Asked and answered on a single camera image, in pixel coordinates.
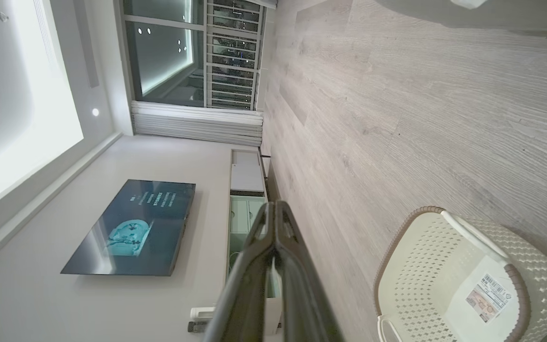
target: tv screen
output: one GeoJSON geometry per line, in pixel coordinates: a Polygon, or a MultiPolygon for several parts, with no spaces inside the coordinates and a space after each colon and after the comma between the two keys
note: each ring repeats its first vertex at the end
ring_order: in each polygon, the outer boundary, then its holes
{"type": "Polygon", "coordinates": [[[61,273],[172,274],[195,184],[128,180],[61,273]]]}

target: laminate floor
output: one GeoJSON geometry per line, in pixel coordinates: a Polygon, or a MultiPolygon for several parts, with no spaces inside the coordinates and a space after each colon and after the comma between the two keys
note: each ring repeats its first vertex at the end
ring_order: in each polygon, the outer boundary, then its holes
{"type": "Polygon", "coordinates": [[[347,341],[377,340],[374,277],[416,208],[547,254],[547,1],[279,0],[275,22],[263,153],[347,341]]]}

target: glass window pane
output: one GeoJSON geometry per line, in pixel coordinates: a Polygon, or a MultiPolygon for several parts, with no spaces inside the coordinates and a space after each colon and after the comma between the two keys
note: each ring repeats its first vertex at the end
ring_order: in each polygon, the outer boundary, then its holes
{"type": "Polygon", "coordinates": [[[213,46],[212,52],[218,55],[225,55],[231,57],[247,58],[249,60],[255,59],[255,53],[242,50],[234,50],[226,46],[213,46]]]}
{"type": "Polygon", "coordinates": [[[213,75],[212,80],[214,82],[219,82],[222,84],[252,87],[252,80],[243,80],[241,78],[232,78],[227,76],[213,75]]]}
{"type": "Polygon", "coordinates": [[[243,48],[245,50],[256,51],[256,43],[252,43],[250,41],[227,39],[223,37],[213,37],[212,41],[215,45],[228,46],[230,48],[243,48]]]}
{"type": "Polygon", "coordinates": [[[237,87],[232,85],[212,84],[212,90],[224,91],[226,93],[251,95],[252,89],[249,87],[237,87]]]}
{"type": "Polygon", "coordinates": [[[243,0],[214,0],[213,3],[217,5],[234,7],[236,9],[246,9],[251,11],[259,11],[261,9],[261,6],[255,4],[254,2],[248,2],[243,0]]]}
{"type": "Polygon", "coordinates": [[[245,22],[245,21],[236,20],[236,19],[226,19],[226,18],[219,18],[219,17],[213,17],[212,22],[215,25],[224,26],[226,28],[233,28],[233,29],[252,31],[252,32],[258,31],[257,24],[254,24],[252,22],[245,22]]]}
{"type": "Polygon", "coordinates": [[[215,6],[213,11],[214,11],[214,14],[219,17],[236,18],[236,19],[250,20],[250,21],[256,21],[256,22],[259,21],[258,13],[242,11],[241,9],[228,9],[226,7],[215,6]]]}
{"type": "Polygon", "coordinates": [[[239,60],[231,57],[212,56],[212,62],[217,64],[232,65],[234,67],[247,67],[253,69],[255,63],[253,61],[239,60]]]}
{"type": "Polygon", "coordinates": [[[128,15],[204,24],[203,0],[123,0],[123,9],[128,15]]]}
{"type": "Polygon", "coordinates": [[[246,102],[250,104],[250,95],[235,95],[228,93],[212,93],[212,99],[232,100],[237,102],[246,102]]]}
{"type": "Polygon", "coordinates": [[[126,30],[137,101],[204,106],[203,32],[139,22],[126,30]]]}
{"type": "Polygon", "coordinates": [[[239,110],[250,110],[250,104],[237,104],[235,102],[226,102],[220,100],[212,100],[212,106],[222,108],[234,108],[239,110]]]}
{"type": "Polygon", "coordinates": [[[230,76],[250,78],[251,80],[252,80],[252,77],[253,77],[253,74],[250,71],[230,69],[229,67],[213,66],[212,67],[212,72],[214,74],[225,74],[225,75],[230,75],[230,76]]]}

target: plastic laundry basket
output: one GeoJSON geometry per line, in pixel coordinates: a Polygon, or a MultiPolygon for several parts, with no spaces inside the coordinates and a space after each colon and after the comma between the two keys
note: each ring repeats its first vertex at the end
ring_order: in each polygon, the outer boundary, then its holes
{"type": "Polygon", "coordinates": [[[382,342],[533,342],[547,334],[547,257],[500,225],[443,208],[406,219],[374,293],[382,342]]]}

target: barcode label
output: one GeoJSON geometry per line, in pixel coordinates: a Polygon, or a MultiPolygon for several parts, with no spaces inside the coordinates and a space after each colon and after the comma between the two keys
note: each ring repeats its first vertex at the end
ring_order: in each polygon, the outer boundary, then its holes
{"type": "Polygon", "coordinates": [[[485,273],[465,301],[488,323],[499,315],[511,299],[512,295],[489,273],[485,273]]]}

